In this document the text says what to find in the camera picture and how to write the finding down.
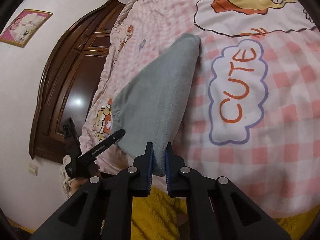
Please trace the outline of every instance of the gold picture frame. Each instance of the gold picture frame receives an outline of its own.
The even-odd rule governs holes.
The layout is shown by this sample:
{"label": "gold picture frame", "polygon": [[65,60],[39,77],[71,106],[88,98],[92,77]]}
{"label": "gold picture frame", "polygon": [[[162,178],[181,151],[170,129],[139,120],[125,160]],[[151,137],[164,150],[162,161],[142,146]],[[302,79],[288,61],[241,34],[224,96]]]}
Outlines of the gold picture frame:
{"label": "gold picture frame", "polygon": [[1,34],[0,41],[24,48],[36,31],[52,15],[51,12],[24,9]]}

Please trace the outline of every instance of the orange letter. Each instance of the orange letter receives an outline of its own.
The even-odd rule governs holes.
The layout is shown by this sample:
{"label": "orange letter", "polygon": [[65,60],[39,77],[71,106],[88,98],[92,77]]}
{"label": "orange letter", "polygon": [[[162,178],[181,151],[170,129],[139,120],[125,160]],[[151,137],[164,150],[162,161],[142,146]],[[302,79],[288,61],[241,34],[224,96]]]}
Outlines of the orange letter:
{"label": "orange letter", "polygon": [[233,78],[229,78],[228,81],[239,83],[241,85],[244,85],[244,87],[245,87],[245,92],[241,96],[234,96],[234,95],[231,95],[228,92],[224,91],[223,93],[225,95],[227,95],[228,97],[231,97],[233,99],[242,99],[242,98],[245,98],[249,94],[250,89],[249,89],[249,86],[247,85],[246,82],[243,82],[242,80],[238,80],[238,79],[233,79]]}
{"label": "orange letter", "polygon": [[245,52],[247,51],[246,49],[243,51],[242,53],[242,58],[236,58],[236,56],[239,54],[239,52],[241,51],[241,49],[238,50],[238,52],[236,54],[233,55],[232,59],[234,61],[240,61],[240,62],[248,62],[248,61],[252,61],[254,60],[256,57],[257,57],[257,53],[254,51],[253,48],[250,49],[251,52],[253,53],[253,57],[252,58],[248,58],[248,59],[245,59],[244,58],[244,55],[245,55]]}
{"label": "orange letter", "polygon": [[242,118],[242,107],[241,107],[240,104],[237,104],[238,111],[239,111],[239,115],[238,115],[238,117],[237,117],[236,119],[234,119],[234,120],[229,120],[229,119],[224,118],[224,117],[222,116],[222,105],[223,105],[224,103],[228,102],[228,101],[230,101],[229,98],[226,98],[226,99],[222,100],[221,103],[220,103],[220,106],[219,106],[219,114],[220,114],[222,120],[223,120],[224,122],[226,122],[226,123],[236,123],[236,122],[239,122],[239,121],[241,120],[241,118]]}
{"label": "orange letter", "polygon": [[243,67],[233,67],[233,62],[230,62],[230,72],[228,74],[228,76],[231,76],[232,72],[234,69],[240,69],[240,70],[244,70],[244,71],[248,71],[248,72],[253,72],[254,68],[243,68]]}

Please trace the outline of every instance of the wooden headboard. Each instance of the wooden headboard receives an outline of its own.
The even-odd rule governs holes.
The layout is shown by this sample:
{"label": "wooden headboard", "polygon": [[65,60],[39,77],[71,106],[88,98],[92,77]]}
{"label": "wooden headboard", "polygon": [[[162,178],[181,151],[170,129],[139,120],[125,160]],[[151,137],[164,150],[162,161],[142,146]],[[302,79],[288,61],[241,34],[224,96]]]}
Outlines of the wooden headboard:
{"label": "wooden headboard", "polygon": [[111,45],[110,32],[123,7],[109,0],[73,24],[54,47],[38,92],[29,143],[32,159],[62,163],[66,152],[61,124],[70,116],[81,135]]}

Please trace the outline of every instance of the gray towel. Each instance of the gray towel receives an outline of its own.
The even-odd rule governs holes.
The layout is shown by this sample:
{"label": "gray towel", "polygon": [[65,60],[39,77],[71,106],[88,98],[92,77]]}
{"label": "gray towel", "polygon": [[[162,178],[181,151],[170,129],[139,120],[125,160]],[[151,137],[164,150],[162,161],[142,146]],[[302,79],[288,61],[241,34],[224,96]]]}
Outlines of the gray towel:
{"label": "gray towel", "polygon": [[136,157],[153,143],[153,174],[164,176],[164,152],[178,132],[199,56],[200,38],[184,33],[117,95],[112,133],[124,129],[117,145]]}

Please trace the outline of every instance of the silver screw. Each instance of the silver screw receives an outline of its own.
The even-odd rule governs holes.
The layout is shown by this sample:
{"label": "silver screw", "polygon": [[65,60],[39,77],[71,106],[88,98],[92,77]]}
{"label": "silver screw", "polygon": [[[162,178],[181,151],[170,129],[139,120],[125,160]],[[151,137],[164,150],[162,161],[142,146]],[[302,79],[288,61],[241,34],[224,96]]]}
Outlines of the silver screw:
{"label": "silver screw", "polygon": [[220,184],[227,184],[228,181],[229,181],[229,180],[228,180],[226,177],[220,177],[220,178],[218,179],[218,182],[219,182]]}
{"label": "silver screw", "polygon": [[189,172],[190,172],[190,168],[184,166],[184,167],[182,167],[182,168],[180,169],[180,171],[181,171],[182,173],[189,173]]}
{"label": "silver screw", "polygon": [[100,178],[97,177],[97,176],[94,176],[94,177],[91,177],[91,178],[90,178],[90,182],[91,182],[92,184],[95,184],[95,183],[99,182],[99,180],[100,180]]}
{"label": "silver screw", "polygon": [[128,172],[129,172],[129,173],[135,173],[135,172],[137,172],[137,171],[138,171],[138,168],[135,167],[135,166],[131,166],[131,167],[128,168]]}

